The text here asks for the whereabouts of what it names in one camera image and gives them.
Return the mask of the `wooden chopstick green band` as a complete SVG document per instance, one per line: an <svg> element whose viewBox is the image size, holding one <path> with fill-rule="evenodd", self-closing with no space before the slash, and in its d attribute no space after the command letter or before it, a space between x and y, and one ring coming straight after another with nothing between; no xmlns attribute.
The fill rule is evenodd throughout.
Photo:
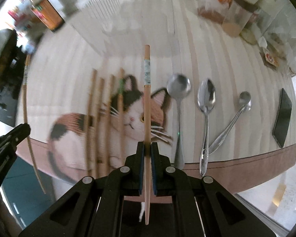
<svg viewBox="0 0 296 237"><path fill-rule="evenodd" d="M124 137L124 124L123 124L123 91L124 91L124 69L120 68L119 74L119 94L118 94L118 112L119 112L119 133L120 133L120 153L121 161L125 159L125 137Z"/></svg>

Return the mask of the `oval steel spoon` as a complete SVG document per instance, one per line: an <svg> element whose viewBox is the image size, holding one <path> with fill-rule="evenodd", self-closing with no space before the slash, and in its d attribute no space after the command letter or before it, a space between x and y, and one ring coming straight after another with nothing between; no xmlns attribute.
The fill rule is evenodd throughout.
<svg viewBox="0 0 296 237"><path fill-rule="evenodd" d="M199 172L203 177L207 172L209 158L209 114L212 111L216 102L215 86L211 79L203 80L199 86L197 93L197 105L200 111L204 114L204 140L200 154Z"/></svg>

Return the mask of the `round steel spoon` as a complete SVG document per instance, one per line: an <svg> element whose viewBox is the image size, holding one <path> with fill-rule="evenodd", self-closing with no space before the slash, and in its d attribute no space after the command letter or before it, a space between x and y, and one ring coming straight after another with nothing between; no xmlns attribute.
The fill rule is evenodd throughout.
<svg viewBox="0 0 296 237"><path fill-rule="evenodd" d="M167 92L169 96L176 101L177 107L177 141L174 158L174 166L179 169L184 168L184 154L181 130L181 103L191 91L191 82L183 74L173 74L167 82Z"/></svg>

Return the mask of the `slanted steel spoon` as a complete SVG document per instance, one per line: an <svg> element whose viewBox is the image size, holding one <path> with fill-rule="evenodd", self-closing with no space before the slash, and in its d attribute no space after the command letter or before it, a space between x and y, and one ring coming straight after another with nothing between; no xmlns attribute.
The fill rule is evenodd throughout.
<svg viewBox="0 0 296 237"><path fill-rule="evenodd" d="M209 146L209 154L214 153L225 141L232 127L235 125L236 121L240 117L243 112L250 111L252 102L251 102L251 94L248 91L243 91L239 96L239 105L240 109L231 120L231 122L227 125L227 127L222 131L222 133L214 140L214 142Z"/></svg>

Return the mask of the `black induction cooker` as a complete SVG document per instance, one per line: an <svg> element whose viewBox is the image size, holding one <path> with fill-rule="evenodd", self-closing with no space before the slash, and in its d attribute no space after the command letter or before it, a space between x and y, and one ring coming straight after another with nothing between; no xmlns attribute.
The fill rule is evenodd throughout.
<svg viewBox="0 0 296 237"><path fill-rule="evenodd" d="M0 122L15 127L22 81L13 81L0 90Z"/></svg>

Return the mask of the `steel wok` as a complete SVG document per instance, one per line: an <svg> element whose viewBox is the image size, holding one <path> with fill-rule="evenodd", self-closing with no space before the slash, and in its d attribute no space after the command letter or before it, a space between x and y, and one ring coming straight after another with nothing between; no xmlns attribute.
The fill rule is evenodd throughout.
<svg viewBox="0 0 296 237"><path fill-rule="evenodd" d="M7 81L11 62L16 56L17 33L12 29L0 30L0 89Z"/></svg>

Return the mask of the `cat pattern table mat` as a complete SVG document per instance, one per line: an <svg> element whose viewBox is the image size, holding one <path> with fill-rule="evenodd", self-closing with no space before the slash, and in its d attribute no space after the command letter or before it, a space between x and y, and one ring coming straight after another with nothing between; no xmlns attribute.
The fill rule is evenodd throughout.
<svg viewBox="0 0 296 237"><path fill-rule="evenodd" d="M272 131L281 89L295 101L292 80L285 68L267 67L261 50L241 38L231 38L220 25L196 14L193 0L175 0L178 49L169 57L151 54L151 138L162 154L174 158L177 107L167 92L173 74L183 74L191 91L181 103L181 130L185 170L198 175L203 143L204 115L197 107L199 84L210 78L216 87L216 104L210 113L210 141L223 131L238 110L241 92L251 94L252 107L243 113L222 146L209 157L207 172L232 193L238 193L277 177L296 163L296 109L283 148ZM122 165L119 133L119 74L124 73L123 124L125 157L144 139L143 55L97 54L71 26L46 33L32 56L27 110L31 144L37 167L68 182L87 174L85 117L92 70L97 70L90 121L90 174L95 165L95 104L99 79L105 79L99 123L98 176L104 176L105 113L110 75L115 76L111 102L109 165ZM33 164L27 143L17 154Z"/></svg>

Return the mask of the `colourful toy container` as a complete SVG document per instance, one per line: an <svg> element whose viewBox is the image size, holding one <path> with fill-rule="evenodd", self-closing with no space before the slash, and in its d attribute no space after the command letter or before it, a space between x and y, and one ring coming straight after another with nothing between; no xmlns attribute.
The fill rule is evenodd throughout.
<svg viewBox="0 0 296 237"><path fill-rule="evenodd" d="M46 31L45 25L32 12L30 0L13 0L8 14L13 18L13 28L17 33L17 46L23 53L33 54L41 37Z"/></svg>

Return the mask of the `black smartphone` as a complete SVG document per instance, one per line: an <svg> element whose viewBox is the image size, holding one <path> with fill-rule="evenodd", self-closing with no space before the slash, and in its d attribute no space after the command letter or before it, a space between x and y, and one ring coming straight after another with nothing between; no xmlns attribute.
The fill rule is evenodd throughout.
<svg viewBox="0 0 296 237"><path fill-rule="evenodd" d="M276 120L272 131L272 135L280 148L283 148L285 145L290 124L291 111L292 102L283 88L280 92L279 108L277 110Z"/></svg>

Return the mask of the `soy sauce bottle orange label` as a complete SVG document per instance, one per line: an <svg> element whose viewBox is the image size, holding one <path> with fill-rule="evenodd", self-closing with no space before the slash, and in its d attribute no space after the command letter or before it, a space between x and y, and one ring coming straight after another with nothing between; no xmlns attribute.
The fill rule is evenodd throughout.
<svg viewBox="0 0 296 237"><path fill-rule="evenodd" d="M50 31L55 32L65 23L49 0L30 0L30 2L32 12Z"/></svg>

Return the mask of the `clear plastic tray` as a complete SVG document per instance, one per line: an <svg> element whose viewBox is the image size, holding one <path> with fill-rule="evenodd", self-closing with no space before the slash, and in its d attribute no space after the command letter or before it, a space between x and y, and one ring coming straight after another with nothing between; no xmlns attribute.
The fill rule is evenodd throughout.
<svg viewBox="0 0 296 237"><path fill-rule="evenodd" d="M78 34L99 55L153 57L177 53L175 0L88 0L71 20Z"/></svg>

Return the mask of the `small colourful card box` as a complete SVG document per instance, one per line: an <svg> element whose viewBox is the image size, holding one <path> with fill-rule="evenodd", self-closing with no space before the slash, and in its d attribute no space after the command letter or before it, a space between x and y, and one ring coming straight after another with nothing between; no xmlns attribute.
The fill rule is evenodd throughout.
<svg viewBox="0 0 296 237"><path fill-rule="evenodd" d="M264 58L266 63L270 64L271 66L273 66L275 68L278 68L280 65L277 56L272 54L266 48L262 48L262 58Z"/></svg>

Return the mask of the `clear plastic bag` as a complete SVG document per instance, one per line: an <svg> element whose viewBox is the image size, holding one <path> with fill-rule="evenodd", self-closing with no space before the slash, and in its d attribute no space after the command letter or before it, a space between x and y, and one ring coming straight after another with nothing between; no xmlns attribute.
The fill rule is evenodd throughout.
<svg viewBox="0 0 296 237"><path fill-rule="evenodd" d="M296 41L296 10L289 0L280 1L284 6L258 40L258 45L272 50L288 63L292 74L296 74L296 59L292 48L292 42Z"/></svg>

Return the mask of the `oil dispenser bottle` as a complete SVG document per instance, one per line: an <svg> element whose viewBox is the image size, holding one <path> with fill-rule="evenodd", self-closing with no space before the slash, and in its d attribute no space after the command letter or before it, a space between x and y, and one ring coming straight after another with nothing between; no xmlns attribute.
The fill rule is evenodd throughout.
<svg viewBox="0 0 296 237"><path fill-rule="evenodd" d="M257 10L240 33L240 37L251 45L258 43L258 40L282 10L284 3L280 0L259 0L256 6Z"/></svg>

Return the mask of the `white lid clear jar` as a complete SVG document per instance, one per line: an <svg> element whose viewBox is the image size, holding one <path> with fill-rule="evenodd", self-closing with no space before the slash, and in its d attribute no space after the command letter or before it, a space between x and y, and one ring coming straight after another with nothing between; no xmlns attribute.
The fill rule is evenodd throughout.
<svg viewBox="0 0 296 237"><path fill-rule="evenodd" d="M253 12L257 10L258 0L232 0L222 23L222 29L233 38L239 36L249 21Z"/></svg>

